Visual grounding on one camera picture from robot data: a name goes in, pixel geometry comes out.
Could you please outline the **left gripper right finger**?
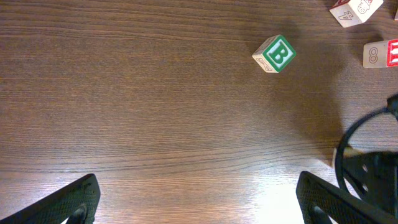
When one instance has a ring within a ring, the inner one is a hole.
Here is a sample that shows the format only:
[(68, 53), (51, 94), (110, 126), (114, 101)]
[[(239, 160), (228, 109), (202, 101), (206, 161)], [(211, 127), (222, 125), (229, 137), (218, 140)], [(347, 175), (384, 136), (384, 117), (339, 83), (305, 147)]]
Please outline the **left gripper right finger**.
[(392, 215), (307, 171), (299, 175), (296, 196), (306, 224), (397, 223)]

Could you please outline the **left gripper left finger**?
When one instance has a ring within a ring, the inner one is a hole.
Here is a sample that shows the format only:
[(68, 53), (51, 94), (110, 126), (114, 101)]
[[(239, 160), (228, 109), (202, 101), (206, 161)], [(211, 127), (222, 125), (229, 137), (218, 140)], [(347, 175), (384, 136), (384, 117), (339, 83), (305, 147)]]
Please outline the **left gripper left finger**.
[(95, 221), (101, 197), (94, 174), (87, 174), (1, 220), (1, 223), (85, 223)]

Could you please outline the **red letter E block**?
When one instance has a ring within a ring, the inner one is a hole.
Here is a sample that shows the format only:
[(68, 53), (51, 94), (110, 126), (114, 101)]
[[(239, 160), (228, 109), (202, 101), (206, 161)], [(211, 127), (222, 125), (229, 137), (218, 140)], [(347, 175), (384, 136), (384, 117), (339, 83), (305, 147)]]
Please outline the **red letter E block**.
[(371, 42), (364, 45), (364, 68), (387, 68), (396, 66), (397, 39)]

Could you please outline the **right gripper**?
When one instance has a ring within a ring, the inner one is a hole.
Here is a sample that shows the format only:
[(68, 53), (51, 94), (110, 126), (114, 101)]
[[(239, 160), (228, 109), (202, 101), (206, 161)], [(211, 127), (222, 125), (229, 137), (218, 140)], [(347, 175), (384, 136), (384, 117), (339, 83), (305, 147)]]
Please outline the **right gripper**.
[(360, 199), (397, 217), (397, 153), (369, 152), (340, 159), (340, 188), (350, 184)]

